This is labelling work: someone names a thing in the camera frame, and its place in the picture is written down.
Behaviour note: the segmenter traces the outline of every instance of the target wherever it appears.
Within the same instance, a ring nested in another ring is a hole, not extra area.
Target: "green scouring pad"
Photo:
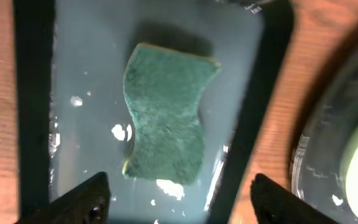
[[[191,184],[203,160],[201,95],[218,74],[216,61],[139,44],[124,75],[124,96],[135,126],[125,177]]]

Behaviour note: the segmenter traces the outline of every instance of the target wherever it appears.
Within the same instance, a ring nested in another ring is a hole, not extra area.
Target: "soap residue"
[[[114,137],[120,141],[123,141],[125,139],[125,131],[122,128],[121,124],[116,124],[112,129],[111,129],[112,134],[114,135]]]
[[[340,206],[343,204],[343,199],[340,199],[336,195],[333,195],[333,202],[336,206]]]
[[[183,186],[180,184],[176,184],[171,180],[157,180],[156,183],[165,194],[173,196],[177,200],[181,200],[185,196]]]
[[[79,96],[72,96],[70,99],[70,103],[74,106],[82,106],[82,99]]]
[[[127,132],[128,132],[127,141],[129,141],[129,140],[131,140],[131,137],[132,137],[132,126],[130,124],[127,127]]]

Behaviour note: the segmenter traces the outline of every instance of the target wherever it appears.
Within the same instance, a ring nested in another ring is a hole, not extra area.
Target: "wooden countertop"
[[[358,23],[358,0],[294,0],[295,29],[231,223],[256,223],[249,185],[256,173],[289,189],[294,127],[318,71]],[[12,2],[0,0],[0,223],[17,219],[17,131]]]

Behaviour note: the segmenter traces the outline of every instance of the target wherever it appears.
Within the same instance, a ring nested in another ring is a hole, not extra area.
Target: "sponge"
[[[124,74],[124,96],[135,127],[125,177],[191,184],[201,167],[201,95],[220,64],[150,44],[138,44]]]

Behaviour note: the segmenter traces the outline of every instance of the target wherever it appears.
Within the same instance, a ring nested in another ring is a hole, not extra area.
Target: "green sponge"
[[[138,44],[124,75],[124,96],[135,126],[126,177],[191,184],[203,160],[201,95],[218,74],[210,58]]]

